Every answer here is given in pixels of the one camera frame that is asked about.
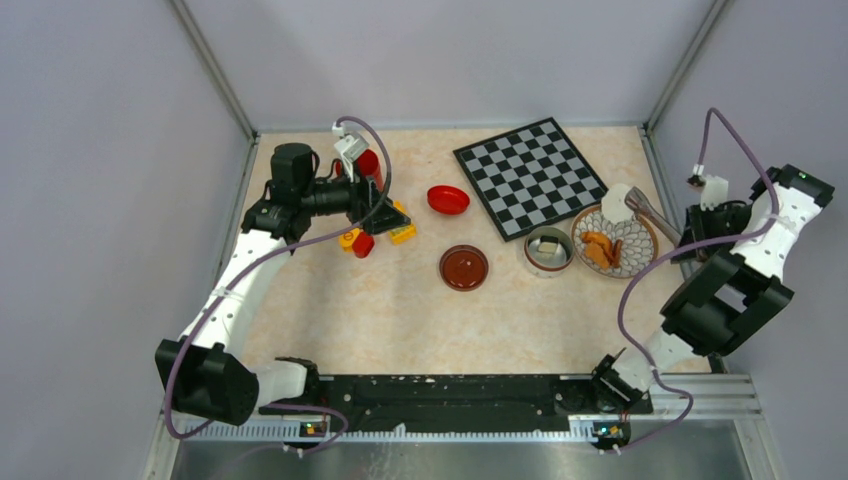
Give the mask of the silver metal tongs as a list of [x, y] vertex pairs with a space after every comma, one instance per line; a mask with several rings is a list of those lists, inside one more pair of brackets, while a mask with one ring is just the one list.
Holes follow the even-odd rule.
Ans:
[[652, 223], [674, 246], [680, 245], [682, 234], [648, 200], [638, 187], [631, 187], [624, 197], [625, 205]]

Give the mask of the white round food slice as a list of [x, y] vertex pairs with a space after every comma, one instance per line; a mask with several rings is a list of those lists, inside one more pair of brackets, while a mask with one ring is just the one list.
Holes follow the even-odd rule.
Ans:
[[626, 204], [627, 194], [632, 190], [631, 185], [614, 184], [601, 200], [601, 214], [611, 224], [630, 222], [635, 217], [635, 212]]

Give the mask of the black white sushi piece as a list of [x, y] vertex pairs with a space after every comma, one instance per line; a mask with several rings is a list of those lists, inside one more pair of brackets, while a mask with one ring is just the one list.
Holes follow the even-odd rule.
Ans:
[[559, 240], [555, 236], [543, 235], [538, 238], [536, 250], [539, 255], [553, 256], [558, 252]]

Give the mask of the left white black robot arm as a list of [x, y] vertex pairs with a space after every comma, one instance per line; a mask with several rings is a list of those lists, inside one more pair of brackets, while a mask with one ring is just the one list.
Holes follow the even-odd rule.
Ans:
[[247, 333], [270, 283], [293, 253], [308, 246], [313, 218], [343, 214], [368, 235], [410, 225], [374, 179], [353, 166], [342, 177], [317, 175], [317, 153], [304, 143], [277, 146], [271, 178], [245, 213], [224, 273], [195, 320], [177, 340], [163, 340], [155, 363], [166, 412], [230, 425], [283, 400], [297, 413], [319, 404], [315, 366], [279, 358], [249, 368], [241, 361]]

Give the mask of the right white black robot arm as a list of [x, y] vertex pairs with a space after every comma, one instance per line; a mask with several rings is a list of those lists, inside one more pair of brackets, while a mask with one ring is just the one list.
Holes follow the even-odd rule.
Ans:
[[803, 228], [826, 208], [835, 188], [795, 166], [771, 167], [747, 201], [687, 211], [681, 239], [693, 251], [675, 263], [698, 267], [663, 305], [661, 326], [640, 348], [607, 355], [586, 385], [589, 404], [623, 412], [641, 401], [658, 372], [695, 357], [728, 355], [780, 313], [794, 296], [785, 260]]

